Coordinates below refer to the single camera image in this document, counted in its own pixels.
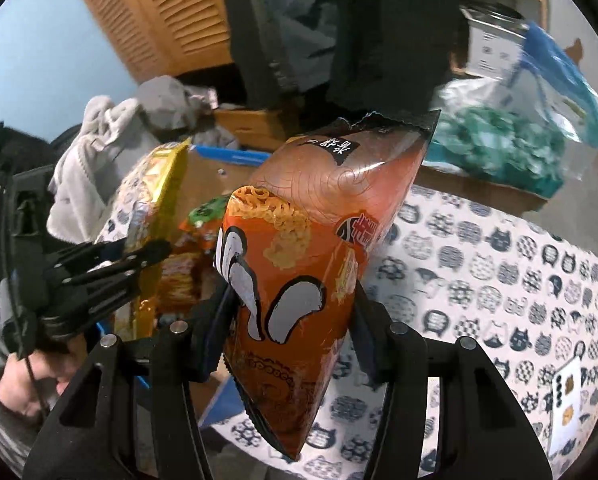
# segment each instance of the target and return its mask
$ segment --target person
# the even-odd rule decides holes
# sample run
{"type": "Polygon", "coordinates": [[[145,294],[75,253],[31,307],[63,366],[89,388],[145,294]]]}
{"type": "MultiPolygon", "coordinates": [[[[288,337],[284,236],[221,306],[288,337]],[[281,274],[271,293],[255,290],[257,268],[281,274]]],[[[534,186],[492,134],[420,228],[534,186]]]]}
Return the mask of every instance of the person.
{"type": "Polygon", "coordinates": [[[30,354],[38,388],[32,383],[26,360],[18,359],[15,353],[0,367],[0,458],[19,477],[43,423],[37,389],[53,406],[88,355],[82,335],[66,346],[66,353],[36,350],[30,354]]]}

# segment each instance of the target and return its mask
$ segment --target cat print tablecloth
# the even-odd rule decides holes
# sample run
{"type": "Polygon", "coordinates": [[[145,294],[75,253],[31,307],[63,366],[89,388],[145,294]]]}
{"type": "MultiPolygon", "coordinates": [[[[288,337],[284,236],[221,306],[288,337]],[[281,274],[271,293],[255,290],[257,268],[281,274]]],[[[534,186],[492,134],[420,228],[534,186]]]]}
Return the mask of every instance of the cat print tablecloth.
{"type": "MultiPolygon", "coordinates": [[[[549,456],[553,476],[577,458],[598,418],[597,257],[524,220],[412,186],[362,281],[393,319],[424,336],[477,339],[547,453],[553,378],[579,358],[578,426],[549,456]]],[[[308,480],[361,480],[385,393],[366,383],[346,339],[298,462],[268,446],[245,413],[215,429],[266,464],[308,480]]],[[[429,380],[428,397],[420,476],[435,466],[438,380],[429,380]]]]}

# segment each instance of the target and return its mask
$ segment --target white card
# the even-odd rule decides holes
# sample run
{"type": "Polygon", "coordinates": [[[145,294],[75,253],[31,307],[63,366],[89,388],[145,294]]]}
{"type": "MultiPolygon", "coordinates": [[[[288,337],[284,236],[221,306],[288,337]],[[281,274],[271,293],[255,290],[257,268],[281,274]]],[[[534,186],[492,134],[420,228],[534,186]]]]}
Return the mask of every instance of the white card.
{"type": "Polygon", "coordinates": [[[582,361],[575,357],[553,377],[553,432],[548,456],[560,452],[576,438],[582,391],[582,361]]]}

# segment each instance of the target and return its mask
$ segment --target silver bolt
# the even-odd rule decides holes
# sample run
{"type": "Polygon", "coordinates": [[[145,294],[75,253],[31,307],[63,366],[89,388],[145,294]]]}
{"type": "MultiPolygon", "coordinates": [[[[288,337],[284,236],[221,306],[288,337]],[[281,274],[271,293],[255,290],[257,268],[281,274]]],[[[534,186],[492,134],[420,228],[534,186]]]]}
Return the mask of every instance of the silver bolt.
{"type": "Polygon", "coordinates": [[[401,321],[394,321],[390,323],[390,332],[395,335],[404,335],[408,332],[408,325],[406,323],[402,323],[401,321]]]}
{"type": "Polygon", "coordinates": [[[110,348],[116,344],[116,335],[107,334],[101,338],[100,343],[103,348],[110,348]]]}
{"type": "Polygon", "coordinates": [[[466,350],[474,350],[477,348],[477,341],[475,341],[472,337],[462,337],[459,340],[459,344],[466,350]]]}
{"type": "Polygon", "coordinates": [[[173,322],[170,325],[170,332],[173,332],[175,334],[183,334],[186,330],[188,330],[188,323],[181,319],[173,322]]]}

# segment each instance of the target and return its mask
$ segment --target wooden louvered door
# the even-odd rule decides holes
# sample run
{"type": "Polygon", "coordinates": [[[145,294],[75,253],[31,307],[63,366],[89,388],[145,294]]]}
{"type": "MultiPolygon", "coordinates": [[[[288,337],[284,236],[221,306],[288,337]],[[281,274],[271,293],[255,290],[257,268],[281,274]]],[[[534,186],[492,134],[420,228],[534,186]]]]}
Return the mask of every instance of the wooden louvered door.
{"type": "Polygon", "coordinates": [[[233,62],[223,0],[85,0],[138,82],[233,62]]]}

